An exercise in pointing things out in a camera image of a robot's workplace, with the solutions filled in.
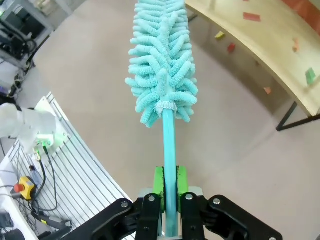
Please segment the metal screw head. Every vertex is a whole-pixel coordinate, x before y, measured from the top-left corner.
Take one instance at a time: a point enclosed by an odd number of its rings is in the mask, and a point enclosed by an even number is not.
[[[191,194],[185,195],[185,199],[192,200],[194,197]]]
[[[125,209],[126,207],[128,207],[128,203],[124,201],[123,203],[121,203],[121,207]]]
[[[219,205],[220,203],[221,203],[220,199],[218,199],[218,198],[213,199],[213,204]]]

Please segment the turquoise microfiber duster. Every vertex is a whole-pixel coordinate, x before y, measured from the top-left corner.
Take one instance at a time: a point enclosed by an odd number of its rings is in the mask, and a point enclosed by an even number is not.
[[[137,97],[135,110],[143,112],[141,123],[151,127],[172,109],[177,119],[190,121],[197,102],[196,67],[192,57],[188,17],[183,0],[139,0],[135,5],[136,47],[129,54],[129,73],[125,82]]]

